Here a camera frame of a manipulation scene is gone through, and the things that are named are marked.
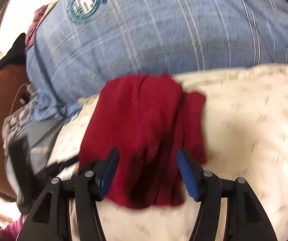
bed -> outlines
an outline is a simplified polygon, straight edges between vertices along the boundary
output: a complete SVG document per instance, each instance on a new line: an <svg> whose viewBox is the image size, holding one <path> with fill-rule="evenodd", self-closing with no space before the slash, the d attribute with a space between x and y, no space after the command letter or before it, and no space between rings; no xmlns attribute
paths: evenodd
<svg viewBox="0 0 288 241"><path fill-rule="evenodd" d="M207 95L202 119L207 154L205 170L221 178L248 180L263 205L279 241L288 240L288 65L214 70L174 76L185 91ZM81 99L78 117L61 130L49 164L75 156L98 97ZM59 175L69 179L75 164ZM109 200L97 203L110 240L188 240L199 204L186 193L179 207L131 210ZM226 200L222 199L216 240L224 234ZM78 240L71 203L73 240Z"/></svg>

pink fabric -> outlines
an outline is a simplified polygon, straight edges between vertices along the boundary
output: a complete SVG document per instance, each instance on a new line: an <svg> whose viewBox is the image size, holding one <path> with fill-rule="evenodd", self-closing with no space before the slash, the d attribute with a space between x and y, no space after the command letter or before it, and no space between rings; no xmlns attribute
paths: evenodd
<svg viewBox="0 0 288 241"><path fill-rule="evenodd" d="M37 29L37 25L38 25L40 19L45 14L47 7L48 7L48 5L43 5L37 11L35 11L33 23L30 25L28 32L27 32L27 35L26 35L26 39L25 39L25 54L30 49L30 47L33 46L33 44L34 44L34 37L35 37L35 31Z"/></svg>
<svg viewBox="0 0 288 241"><path fill-rule="evenodd" d="M23 216L21 215L17 221L9 224L5 228L1 228L0 234L6 241L16 241L22 226L23 226Z"/></svg>

blue gripper pad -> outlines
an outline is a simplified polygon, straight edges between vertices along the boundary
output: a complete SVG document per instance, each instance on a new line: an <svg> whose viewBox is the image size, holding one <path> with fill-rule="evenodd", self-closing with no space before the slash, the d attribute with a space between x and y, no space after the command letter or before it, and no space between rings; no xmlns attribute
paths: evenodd
<svg viewBox="0 0 288 241"><path fill-rule="evenodd" d="M180 173L182 175L188 194L194 199L194 201L197 202L199 198L199 194L198 194L198 189L196 185L196 180L182 150L178 150L176 154L176 161L177 161L177 166L180 169Z"/></svg>
<svg viewBox="0 0 288 241"><path fill-rule="evenodd" d="M102 177L101 185L100 185L100 193L99 196L103 200L105 196L107 196L108 191L111 187L111 183L115 176L116 169L119 163L119 151L117 148L114 148L109 153L108 159L110 159L109 164L106 168L106 171Z"/></svg>

red cloth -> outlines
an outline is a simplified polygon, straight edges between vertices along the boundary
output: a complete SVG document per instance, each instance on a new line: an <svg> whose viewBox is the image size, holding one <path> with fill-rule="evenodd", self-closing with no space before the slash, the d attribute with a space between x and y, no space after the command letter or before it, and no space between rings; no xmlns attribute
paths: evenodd
<svg viewBox="0 0 288 241"><path fill-rule="evenodd" d="M34 44L34 38L35 38L35 32L36 32L37 26L40 22L40 19L45 14L47 7L48 7L48 5L43 5L37 11L35 11L35 16L34 16L33 22L30 25L28 32L27 32L27 35L26 35L26 38L25 38L25 54L31 48L31 46L33 46L33 44Z"/></svg>
<svg viewBox="0 0 288 241"><path fill-rule="evenodd" d="M176 153L205 162L201 115L205 96L183 93L168 75L131 75L107 82L79 152L79 167L119 149L108 198L129 208L183 203Z"/></svg>

black fabric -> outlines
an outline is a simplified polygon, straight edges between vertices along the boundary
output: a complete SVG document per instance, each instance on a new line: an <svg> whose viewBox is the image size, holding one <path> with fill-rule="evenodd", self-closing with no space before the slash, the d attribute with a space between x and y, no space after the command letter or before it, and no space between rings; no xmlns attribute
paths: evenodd
<svg viewBox="0 0 288 241"><path fill-rule="evenodd" d="M22 33L18 36L13 46L0 60L0 71L4 66L8 64L26 65L25 38L25 33Z"/></svg>

